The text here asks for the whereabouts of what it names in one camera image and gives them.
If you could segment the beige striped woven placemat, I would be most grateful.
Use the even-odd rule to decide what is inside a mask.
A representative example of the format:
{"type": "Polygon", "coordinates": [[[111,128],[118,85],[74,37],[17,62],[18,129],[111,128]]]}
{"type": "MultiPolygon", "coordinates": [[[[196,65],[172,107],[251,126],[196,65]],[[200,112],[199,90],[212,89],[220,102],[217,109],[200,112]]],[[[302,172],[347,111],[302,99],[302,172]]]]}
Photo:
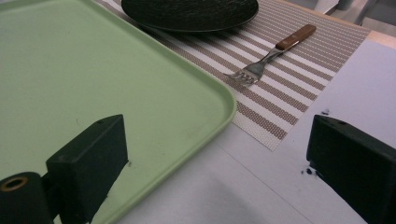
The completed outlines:
{"type": "Polygon", "coordinates": [[[259,0],[256,17],[239,28],[197,35],[150,29],[148,34],[227,86],[236,99],[234,124],[275,150],[369,32],[290,3],[259,0]],[[306,24],[317,30],[269,62],[260,81],[244,87],[227,77],[306,24]]]}

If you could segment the light green plastic tray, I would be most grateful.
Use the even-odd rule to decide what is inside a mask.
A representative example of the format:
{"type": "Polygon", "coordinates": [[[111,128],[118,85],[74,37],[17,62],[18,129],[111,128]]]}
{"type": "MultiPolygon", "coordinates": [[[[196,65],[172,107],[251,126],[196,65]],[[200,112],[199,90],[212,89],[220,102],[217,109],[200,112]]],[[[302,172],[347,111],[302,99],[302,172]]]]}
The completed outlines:
{"type": "Polygon", "coordinates": [[[128,164],[92,224],[114,224],[233,119],[232,92],[92,0],[0,4],[0,179],[122,115],[128,164]]]}

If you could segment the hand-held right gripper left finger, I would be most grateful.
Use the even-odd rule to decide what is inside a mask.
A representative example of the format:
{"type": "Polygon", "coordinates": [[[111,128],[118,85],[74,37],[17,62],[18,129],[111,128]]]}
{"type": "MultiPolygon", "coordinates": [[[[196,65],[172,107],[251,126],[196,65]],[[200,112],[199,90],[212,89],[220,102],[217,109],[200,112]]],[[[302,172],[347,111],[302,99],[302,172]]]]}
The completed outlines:
{"type": "Polygon", "coordinates": [[[46,165],[61,194],[62,223],[90,223],[127,162],[122,115],[97,120],[53,154],[46,165]]]}

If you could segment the black textured plate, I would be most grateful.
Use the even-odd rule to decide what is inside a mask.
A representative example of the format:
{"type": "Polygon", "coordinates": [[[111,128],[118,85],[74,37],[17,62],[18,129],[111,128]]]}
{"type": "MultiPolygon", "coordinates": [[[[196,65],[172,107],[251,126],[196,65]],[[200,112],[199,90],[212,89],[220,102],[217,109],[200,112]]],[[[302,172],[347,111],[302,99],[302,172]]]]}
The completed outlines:
{"type": "Polygon", "coordinates": [[[171,32],[201,33],[231,29],[251,21],[258,0],[121,0],[135,22],[171,32]]]}

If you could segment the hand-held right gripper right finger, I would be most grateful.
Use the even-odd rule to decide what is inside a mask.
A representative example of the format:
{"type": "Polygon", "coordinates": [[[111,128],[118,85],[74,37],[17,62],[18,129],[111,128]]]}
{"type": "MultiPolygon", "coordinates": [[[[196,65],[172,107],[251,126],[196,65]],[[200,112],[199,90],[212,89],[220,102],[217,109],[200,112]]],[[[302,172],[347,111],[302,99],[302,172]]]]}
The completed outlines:
{"type": "Polygon", "coordinates": [[[368,224],[396,224],[396,149],[358,128],[316,115],[306,159],[368,224]]]}

